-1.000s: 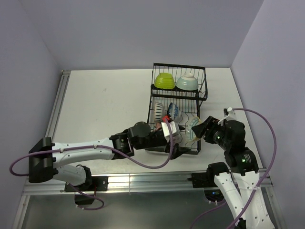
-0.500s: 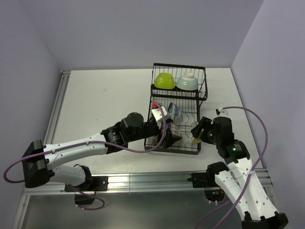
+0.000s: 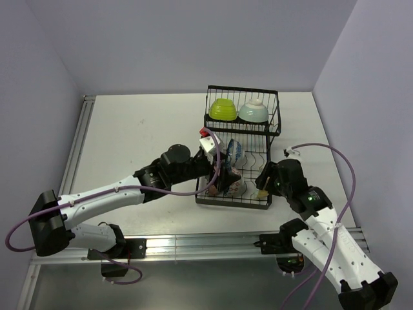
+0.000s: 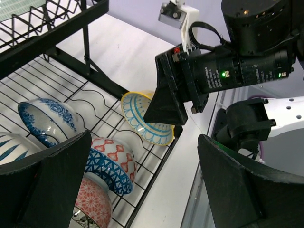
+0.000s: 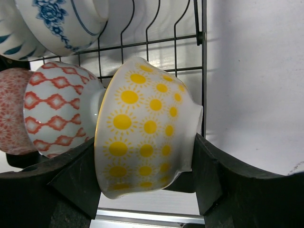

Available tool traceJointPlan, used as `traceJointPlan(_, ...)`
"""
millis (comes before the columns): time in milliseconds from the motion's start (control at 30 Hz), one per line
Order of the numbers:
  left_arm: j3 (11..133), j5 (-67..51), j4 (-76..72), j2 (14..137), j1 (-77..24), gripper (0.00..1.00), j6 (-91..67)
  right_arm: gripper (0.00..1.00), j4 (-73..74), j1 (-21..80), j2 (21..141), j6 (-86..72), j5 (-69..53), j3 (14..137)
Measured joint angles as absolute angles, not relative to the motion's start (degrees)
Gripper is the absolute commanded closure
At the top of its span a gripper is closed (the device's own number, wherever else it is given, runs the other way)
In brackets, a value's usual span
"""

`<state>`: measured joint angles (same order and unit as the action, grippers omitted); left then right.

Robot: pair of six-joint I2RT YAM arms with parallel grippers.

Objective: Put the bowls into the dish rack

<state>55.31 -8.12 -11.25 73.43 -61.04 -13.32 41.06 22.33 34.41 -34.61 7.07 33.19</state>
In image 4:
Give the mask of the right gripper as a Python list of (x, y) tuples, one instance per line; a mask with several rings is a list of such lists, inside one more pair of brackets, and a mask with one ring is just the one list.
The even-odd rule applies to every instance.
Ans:
[(203, 112), (212, 92), (240, 85), (239, 55), (225, 46), (202, 54), (181, 46), (171, 54), (155, 57), (157, 86), (144, 114), (146, 123), (185, 125), (188, 120), (184, 103), (191, 101), (195, 113)]

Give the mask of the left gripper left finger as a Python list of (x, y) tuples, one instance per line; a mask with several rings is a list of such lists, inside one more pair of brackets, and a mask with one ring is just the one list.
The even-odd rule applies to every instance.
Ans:
[(67, 228), (91, 146), (84, 131), (0, 167), (2, 228)]

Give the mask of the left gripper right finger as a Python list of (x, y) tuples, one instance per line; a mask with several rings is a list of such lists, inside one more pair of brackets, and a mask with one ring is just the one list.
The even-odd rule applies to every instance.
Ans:
[(304, 178), (260, 164), (213, 140), (209, 203), (217, 228), (302, 228)]

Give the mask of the yellow sun patterned bowl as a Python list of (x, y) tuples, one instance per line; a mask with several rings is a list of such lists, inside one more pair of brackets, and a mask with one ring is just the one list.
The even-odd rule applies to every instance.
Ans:
[(152, 101), (154, 91), (127, 92), (121, 98), (121, 110), (132, 130), (142, 139), (158, 146), (167, 146), (174, 139), (174, 126), (146, 123), (144, 115)]

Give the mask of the white bowl with striped outside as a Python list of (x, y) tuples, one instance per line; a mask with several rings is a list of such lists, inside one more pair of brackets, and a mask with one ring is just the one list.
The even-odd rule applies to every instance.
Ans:
[(23, 159), (40, 152), (41, 149), (28, 138), (9, 132), (0, 133), (0, 164)]

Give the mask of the leaf patterned bowl stack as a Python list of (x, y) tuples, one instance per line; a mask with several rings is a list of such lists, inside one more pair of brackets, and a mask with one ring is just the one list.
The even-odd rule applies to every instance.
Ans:
[(109, 187), (101, 179), (87, 174), (82, 178), (72, 213), (72, 220), (83, 228), (107, 228), (112, 218)]

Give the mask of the blue floral small bowl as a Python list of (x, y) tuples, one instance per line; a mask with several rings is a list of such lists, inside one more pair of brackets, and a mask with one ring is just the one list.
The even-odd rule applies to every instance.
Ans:
[(64, 102), (36, 98), (20, 102), (18, 113), (30, 133), (47, 148), (80, 132), (76, 112)]

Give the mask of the red diamond blue lattice bowl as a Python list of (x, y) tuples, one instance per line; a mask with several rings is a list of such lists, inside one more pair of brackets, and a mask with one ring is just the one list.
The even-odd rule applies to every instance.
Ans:
[(131, 147), (118, 138), (96, 137), (91, 142), (85, 172), (105, 181), (120, 195), (130, 194), (137, 174), (137, 163)]

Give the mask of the teal dashed ceramic bowl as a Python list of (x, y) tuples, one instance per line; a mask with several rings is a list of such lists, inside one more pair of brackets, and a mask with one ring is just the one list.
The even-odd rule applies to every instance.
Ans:
[(30, 10), (30, 7), (40, 7), (46, 3), (45, 0), (1, 0), (0, 21), (8, 20), (13, 14), (21, 15)]

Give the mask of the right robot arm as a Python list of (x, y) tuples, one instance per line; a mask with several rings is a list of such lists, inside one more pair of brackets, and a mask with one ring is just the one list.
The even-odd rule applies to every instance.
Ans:
[(224, 0), (230, 39), (218, 46), (197, 41), (199, 11), (181, 0), (161, 6), (159, 21), (180, 29), (181, 44), (155, 57), (157, 86), (144, 115), (147, 123), (184, 125), (184, 103), (201, 113), (210, 93), (286, 79), (304, 58), (301, 0)]

